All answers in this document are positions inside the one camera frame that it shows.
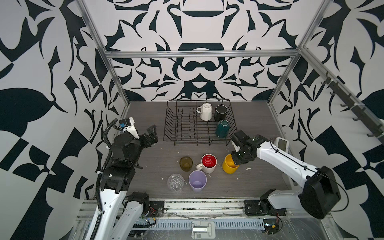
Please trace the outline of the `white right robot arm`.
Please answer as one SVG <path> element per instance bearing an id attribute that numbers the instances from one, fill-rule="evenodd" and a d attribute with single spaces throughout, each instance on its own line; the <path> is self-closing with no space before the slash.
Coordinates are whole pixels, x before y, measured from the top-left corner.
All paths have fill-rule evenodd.
<path id="1" fill-rule="evenodd" d="M 255 204 L 246 204 L 248 216 L 271 215 L 283 209 L 304 210 L 312 217 L 322 220 L 341 200 L 339 184 L 331 169 L 317 168 L 279 149 L 267 138 L 250 137 L 243 131 L 231 136 L 234 151 L 231 152 L 235 165 L 263 160 L 294 180 L 298 190 L 280 191 L 270 189 Z"/>

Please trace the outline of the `white mug red inside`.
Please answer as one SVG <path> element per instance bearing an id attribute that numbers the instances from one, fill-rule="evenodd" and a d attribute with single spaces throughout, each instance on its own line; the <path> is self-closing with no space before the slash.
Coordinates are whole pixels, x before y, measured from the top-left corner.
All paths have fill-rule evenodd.
<path id="1" fill-rule="evenodd" d="M 196 166 L 196 169 L 211 174 L 216 169 L 217 163 L 217 158 L 214 155 L 205 154 L 201 159 L 201 163 Z"/>

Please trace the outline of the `silver latch bracket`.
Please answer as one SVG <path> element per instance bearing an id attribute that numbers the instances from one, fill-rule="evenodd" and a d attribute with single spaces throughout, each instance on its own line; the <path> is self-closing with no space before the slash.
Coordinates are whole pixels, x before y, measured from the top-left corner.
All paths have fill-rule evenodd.
<path id="1" fill-rule="evenodd" d="M 216 238 L 216 224 L 214 221 L 192 221 L 192 234 L 194 240 L 212 240 Z"/>

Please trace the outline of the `yellow mug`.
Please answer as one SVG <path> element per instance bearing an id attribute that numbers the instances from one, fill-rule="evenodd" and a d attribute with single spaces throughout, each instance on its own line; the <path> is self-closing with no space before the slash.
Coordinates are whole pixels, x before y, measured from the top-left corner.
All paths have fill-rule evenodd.
<path id="1" fill-rule="evenodd" d="M 228 154 L 225 157 L 222 168 L 223 168 L 225 173 L 233 174 L 237 171 L 237 169 L 239 168 L 239 165 L 236 165 L 233 158 L 232 158 L 232 155 Z"/>

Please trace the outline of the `white faceted mug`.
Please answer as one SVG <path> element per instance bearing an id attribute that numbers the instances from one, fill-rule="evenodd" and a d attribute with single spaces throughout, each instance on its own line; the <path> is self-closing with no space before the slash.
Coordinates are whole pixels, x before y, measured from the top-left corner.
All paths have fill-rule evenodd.
<path id="1" fill-rule="evenodd" d="M 197 107 L 197 113 L 203 121 L 209 121 L 212 118 L 213 107 L 210 103 L 204 103 L 202 106 Z"/>

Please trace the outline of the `white digital thermometer display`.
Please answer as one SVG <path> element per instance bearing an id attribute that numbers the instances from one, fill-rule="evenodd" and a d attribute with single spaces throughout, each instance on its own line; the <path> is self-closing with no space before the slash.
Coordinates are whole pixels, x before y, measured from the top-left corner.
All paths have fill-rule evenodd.
<path id="1" fill-rule="evenodd" d="M 289 141 L 287 139 L 277 137 L 275 139 L 275 146 L 278 147 L 280 150 L 289 153 Z"/>

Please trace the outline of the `olive green glass cup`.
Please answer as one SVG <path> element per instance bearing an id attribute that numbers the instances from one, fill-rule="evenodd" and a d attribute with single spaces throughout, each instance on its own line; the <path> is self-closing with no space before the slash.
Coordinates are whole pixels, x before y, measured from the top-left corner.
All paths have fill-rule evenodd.
<path id="1" fill-rule="evenodd" d="M 190 157 L 182 157 L 179 161 L 179 165 L 183 171 L 189 172 L 193 166 L 193 160 Z"/>

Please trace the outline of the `grey wall hook rail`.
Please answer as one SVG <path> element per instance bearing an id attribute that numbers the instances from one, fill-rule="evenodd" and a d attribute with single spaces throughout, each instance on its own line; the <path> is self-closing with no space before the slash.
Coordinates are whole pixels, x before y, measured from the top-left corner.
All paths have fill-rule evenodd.
<path id="1" fill-rule="evenodd" d="M 332 78 L 330 73 L 326 72 L 326 79 L 322 82 L 322 86 L 330 88 L 332 96 L 330 102 L 337 96 L 342 101 L 341 108 L 352 111 L 355 115 L 353 121 L 363 123 L 370 131 L 367 134 L 368 138 L 376 138 L 382 145 L 384 144 L 384 123 L 341 80 Z"/>

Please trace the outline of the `black mug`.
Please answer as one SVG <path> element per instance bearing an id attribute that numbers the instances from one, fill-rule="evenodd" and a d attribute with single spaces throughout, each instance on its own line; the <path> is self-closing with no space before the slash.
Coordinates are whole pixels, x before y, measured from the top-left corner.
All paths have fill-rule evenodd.
<path id="1" fill-rule="evenodd" d="M 215 108 L 214 120 L 220 122 L 226 118 L 228 107 L 225 105 L 217 105 Z"/>

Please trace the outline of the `cream mug dark green outside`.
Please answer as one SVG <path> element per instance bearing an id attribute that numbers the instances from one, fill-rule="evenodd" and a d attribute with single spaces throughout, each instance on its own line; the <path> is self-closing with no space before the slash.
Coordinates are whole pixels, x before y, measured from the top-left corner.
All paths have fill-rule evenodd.
<path id="1" fill-rule="evenodd" d="M 230 130 L 230 123 L 227 120 L 220 120 L 217 129 L 216 129 L 216 136 L 218 138 L 226 138 Z"/>

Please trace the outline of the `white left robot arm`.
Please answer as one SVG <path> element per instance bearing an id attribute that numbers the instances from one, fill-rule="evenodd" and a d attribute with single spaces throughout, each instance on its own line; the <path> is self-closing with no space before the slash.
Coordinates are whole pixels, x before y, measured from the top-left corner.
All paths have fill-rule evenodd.
<path id="1" fill-rule="evenodd" d="M 97 209 L 85 237 L 87 240 L 127 239 L 150 206 L 148 194 L 133 192 L 128 195 L 127 192 L 136 169 L 141 169 L 138 160 L 143 149 L 159 140 L 157 128 L 152 125 L 147 133 L 138 135 L 133 125 L 119 126 L 122 134 L 110 142 L 108 134 L 116 127 L 115 123 L 112 121 L 103 133 L 109 152 L 102 169 L 97 172 Z"/>

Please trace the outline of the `lilac plastic cup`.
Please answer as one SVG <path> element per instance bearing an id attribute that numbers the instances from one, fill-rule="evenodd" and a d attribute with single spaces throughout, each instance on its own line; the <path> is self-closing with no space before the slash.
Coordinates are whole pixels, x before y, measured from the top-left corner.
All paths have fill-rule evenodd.
<path id="1" fill-rule="evenodd" d="M 196 170 L 189 175 L 189 184 L 195 193 L 201 192 L 207 184 L 207 176 L 204 172 Z"/>

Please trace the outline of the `clear glass cup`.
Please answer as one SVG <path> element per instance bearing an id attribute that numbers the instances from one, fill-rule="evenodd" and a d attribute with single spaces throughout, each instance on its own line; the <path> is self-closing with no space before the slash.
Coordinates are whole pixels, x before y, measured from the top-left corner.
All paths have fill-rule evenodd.
<path id="1" fill-rule="evenodd" d="M 183 188 L 185 187 L 186 185 L 186 181 L 185 179 L 183 178 L 182 175 L 180 174 L 173 174 L 171 175 L 169 178 L 168 178 L 168 181 L 167 181 L 167 184 L 168 184 L 168 188 L 172 191 L 172 192 L 181 192 L 183 190 Z"/>

